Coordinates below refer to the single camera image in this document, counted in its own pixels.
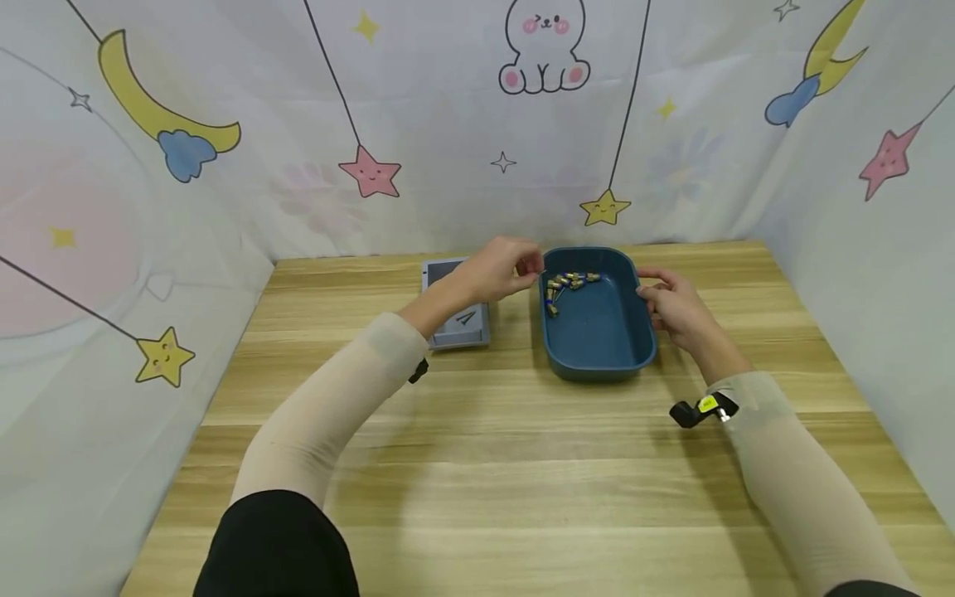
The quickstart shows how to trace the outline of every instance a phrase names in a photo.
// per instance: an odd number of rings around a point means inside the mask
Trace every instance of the wooden table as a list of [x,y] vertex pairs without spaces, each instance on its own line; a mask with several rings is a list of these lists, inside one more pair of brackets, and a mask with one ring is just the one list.
[[[625,251],[696,283],[858,487],[924,594],[955,594],[951,533],[766,248]],[[375,314],[414,298],[419,264],[434,257],[277,265],[124,595],[191,594],[258,427]],[[489,349],[432,355],[342,456],[328,511],[362,594],[796,594],[719,425],[683,431],[667,415],[704,388],[692,362],[661,338],[630,383],[562,382],[535,297],[492,308]]]

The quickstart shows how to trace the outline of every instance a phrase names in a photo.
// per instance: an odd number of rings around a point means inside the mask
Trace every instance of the pink circle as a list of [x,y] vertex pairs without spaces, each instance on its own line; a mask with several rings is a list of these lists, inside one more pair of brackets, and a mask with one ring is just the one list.
[[[138,278],[135,199],[88,161],[81,146],[28,139],[5,145],[0,254],[86,307],[108,309]],[[53,330],[86,316],[0,265],[0,338]]]

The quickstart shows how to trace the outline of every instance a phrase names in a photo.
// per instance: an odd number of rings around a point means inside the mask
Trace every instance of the printed flower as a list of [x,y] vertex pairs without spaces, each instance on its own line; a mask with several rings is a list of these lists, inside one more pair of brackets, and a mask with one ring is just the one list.
[[660,199],[695,200],[707,184],[713,156],[725,140],[722,134],[708,140],[706,127],[698,129],[689,143],[674,139],[667,149],[649,159],[647,183]]
[[361,195],[349,181],[340,180],[336,168],[306,162],[286,166],[283,174],[269,183],[282,211],[301,219],[315,234],[338,243],[368,221]]
[[603,191],[597,177],[573,164],[561,166],[554,175],[538,177],[526,200],[538,238],[580,226],[586,219],[581,203],[597,199]]

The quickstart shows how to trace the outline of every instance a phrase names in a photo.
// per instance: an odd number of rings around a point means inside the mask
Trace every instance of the yellow tag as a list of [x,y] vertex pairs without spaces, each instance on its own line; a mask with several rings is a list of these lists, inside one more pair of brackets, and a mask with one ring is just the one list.
[[709,411],[718,407],[719,407],[719,402],[716,401],[716,398],[712,397],[711,395],[708,395],[707,397],[700,400],[700,404],[697,408],[700,410],[701,413],[708,413]]

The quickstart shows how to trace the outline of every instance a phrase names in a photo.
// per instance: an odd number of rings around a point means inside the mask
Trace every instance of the pink star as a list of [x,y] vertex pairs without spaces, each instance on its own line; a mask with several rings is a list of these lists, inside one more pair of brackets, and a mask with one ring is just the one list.
[[912,144],[920,128],[922,128],[921,122],[902,133],[901,136],[897,136],[892,131],[885,132],[876,156],[865,164],[865,168],[859,174],[860,179],[869,181],[869,188],[865,192],[866,201],[872,199],[883,182],[908,173],[908,158],[905,152],[908,151],[908,146]]
[[398,190],[394,188],[392,179],[401,169],[400,163],[380,163],[368,153],[364,146],[358,146],[355,161],[345,161],[338,164],[351,177],[358,181],[358,192],[362,197],[375,193],[398,197]]

